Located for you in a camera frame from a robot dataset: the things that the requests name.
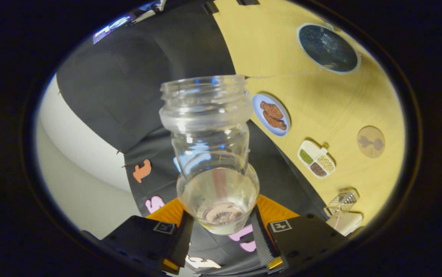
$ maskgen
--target blue plate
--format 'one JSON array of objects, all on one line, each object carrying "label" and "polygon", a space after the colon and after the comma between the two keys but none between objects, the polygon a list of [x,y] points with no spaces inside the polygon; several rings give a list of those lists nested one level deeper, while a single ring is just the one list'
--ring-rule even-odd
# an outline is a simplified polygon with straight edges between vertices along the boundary
[{"label": "blue plate", "polygon": [[[278,137],[284,137],[287,132],[289,131],[289,128],[291,127],[291,121],[289,119],[289,114],[287,113],[284,106],[279,102],[276,98],[265,94],[265,93],[259,93],[255,95],[252,98],[253,102],[253,111],[257,115],[258,119],[261,121],[261,123],[264,125],[267,130],[269,130],[274,135],[277,135]],[[263,112],[264,110],[260,107],[261,102],[265,102],[267,104],[274,104],[276,105],[279,110],[282,112],[283,117],[281,120],[286,124],[286,130],[281,130],[280,128],[274,128],[265,120]]]}]

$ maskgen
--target white wall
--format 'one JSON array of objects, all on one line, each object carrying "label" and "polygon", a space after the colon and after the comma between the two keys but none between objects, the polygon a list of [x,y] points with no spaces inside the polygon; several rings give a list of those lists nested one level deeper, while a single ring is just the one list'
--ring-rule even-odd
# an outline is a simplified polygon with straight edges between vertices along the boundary
[{"label": "white wall", "polygon": [[35,135],[43,179],[79,230],[102,239],[131,215],[140,215],[132,193],[105,183],[68,159],[50,140],[40,119]]},{"label": "white wall", "polygon": [[93,132],[69,108],[52,78],[40,104],[40,119],[50,140],[76,165],[91,175],[130,192],[124,155]]}]

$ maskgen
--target metal grater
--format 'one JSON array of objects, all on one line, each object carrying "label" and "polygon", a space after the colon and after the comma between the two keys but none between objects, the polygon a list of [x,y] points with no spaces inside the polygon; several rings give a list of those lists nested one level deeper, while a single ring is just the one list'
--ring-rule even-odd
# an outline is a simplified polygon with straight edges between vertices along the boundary
[{"label": "metal grater", "polygon": [[337,212],[349,212],[356,202],[359,194],[354,188],[346,188],[339,191],[339,194],[324,208],[325,213],[330,217]]}]

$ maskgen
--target green seeds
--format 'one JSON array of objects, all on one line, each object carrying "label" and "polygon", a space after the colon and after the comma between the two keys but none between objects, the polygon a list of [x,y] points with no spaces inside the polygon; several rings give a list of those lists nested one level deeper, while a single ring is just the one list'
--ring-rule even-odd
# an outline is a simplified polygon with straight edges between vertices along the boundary
[{"label": "green seeds", "polygon": [[300,157],[305,163],[311,164],[313,162],[313,159],[310,157],[310,155],[307,154],[307,152],[303,151],[303,149],[300,151]]}]

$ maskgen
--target white divided tray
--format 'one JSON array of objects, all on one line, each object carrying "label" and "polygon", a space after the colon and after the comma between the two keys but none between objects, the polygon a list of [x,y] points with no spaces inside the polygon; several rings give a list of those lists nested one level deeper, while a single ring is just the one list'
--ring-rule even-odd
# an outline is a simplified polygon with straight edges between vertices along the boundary
[{"label": "white divided tray", "polygon": [[327,155],[327,149],[310,140],[304,140],[298,149],[298,158],[317,177],[325,178],[336,170],[336,164]]}]

